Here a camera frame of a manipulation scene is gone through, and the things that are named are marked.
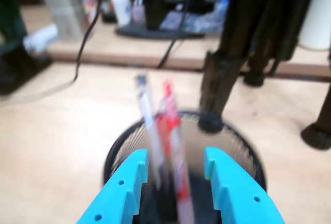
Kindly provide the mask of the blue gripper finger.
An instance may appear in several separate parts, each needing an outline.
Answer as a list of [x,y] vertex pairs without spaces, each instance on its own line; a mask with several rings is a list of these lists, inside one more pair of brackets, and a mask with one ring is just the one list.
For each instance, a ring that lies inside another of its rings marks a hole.
[[204,173],[223,223],[285,223],[266,191],[226,152],[205,148]]
[[120,165],[78,223],[132,223],[148,181],[148,150],[136,150]]

